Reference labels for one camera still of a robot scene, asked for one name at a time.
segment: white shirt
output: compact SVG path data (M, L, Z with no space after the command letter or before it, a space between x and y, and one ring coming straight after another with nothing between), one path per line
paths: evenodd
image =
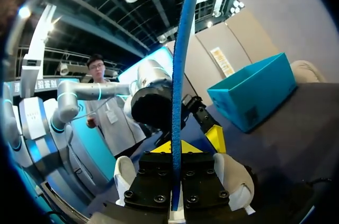
M87 113L96 110L105 101L86 101ZM102 130L105 142L113 156L134 146L146 137L140 126L125 115L123 107L118 105L116 97L107 101L93 116Z

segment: glasses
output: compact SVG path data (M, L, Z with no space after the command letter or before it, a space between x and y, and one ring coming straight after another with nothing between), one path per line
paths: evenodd
M90 70L101 69L103 66L104 66L104 64L92 65L92 66L90 66Z

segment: blue box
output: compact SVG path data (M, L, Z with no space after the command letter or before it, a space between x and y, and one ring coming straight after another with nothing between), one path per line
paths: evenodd
M248 132L296 88L285 53L248 65L207 89L217 110Z

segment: display screen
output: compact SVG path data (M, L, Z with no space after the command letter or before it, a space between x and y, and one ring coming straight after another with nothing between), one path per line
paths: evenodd
M173 73L173 59L172 55L166 47L162 47L157 51L151 53L149 56L146 56L141 61L137 62L123 73L118 76L119 82L130 84L131 82L137 80L138 78L138 67L145 60L155 60L157 61L165 71L172 77Z

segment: blue foam noodle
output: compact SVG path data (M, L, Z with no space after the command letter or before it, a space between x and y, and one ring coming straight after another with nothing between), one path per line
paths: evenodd
M192 22L197 0L185 0L181 10L177 38L173 56L173 96L172 96L172 157L173 157L173 189L172 210L176 211L180 196L181 171L181 99L186 53L189 45Z

